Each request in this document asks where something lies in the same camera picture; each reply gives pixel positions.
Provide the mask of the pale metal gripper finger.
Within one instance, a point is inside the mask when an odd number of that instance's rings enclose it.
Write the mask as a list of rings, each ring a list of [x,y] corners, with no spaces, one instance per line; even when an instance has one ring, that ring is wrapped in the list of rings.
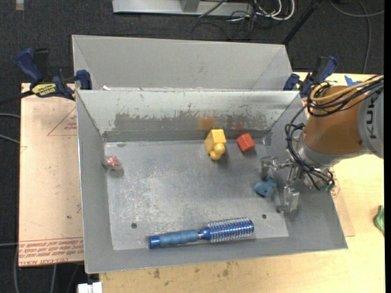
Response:
[[[297,210],[300,192],[291,186],[283,188],[283,202],[277,207],[277,212],[293,212]]]
[[[277,157],[263,157],[260,159],[261,179],[273,178],[275,172],[282,169],[282,163]]]

